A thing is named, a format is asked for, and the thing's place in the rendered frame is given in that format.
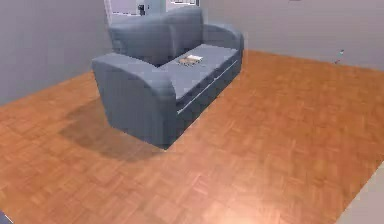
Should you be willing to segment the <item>blue-grey sofa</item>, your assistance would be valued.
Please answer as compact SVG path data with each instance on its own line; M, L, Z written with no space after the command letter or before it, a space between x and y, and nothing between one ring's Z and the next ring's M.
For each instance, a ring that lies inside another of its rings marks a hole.
M112 51L91 62L105 116L119 131L169 148L240 73L244 36L198 6L108 26ZM191 66L188 55L202 57Z

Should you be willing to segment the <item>white and brown book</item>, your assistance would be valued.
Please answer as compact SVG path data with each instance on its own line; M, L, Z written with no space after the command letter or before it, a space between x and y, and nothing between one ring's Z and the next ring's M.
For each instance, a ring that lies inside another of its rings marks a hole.
M179 60L179 63L185 66L191 66L202 61L202 57L196 55L188 55Z

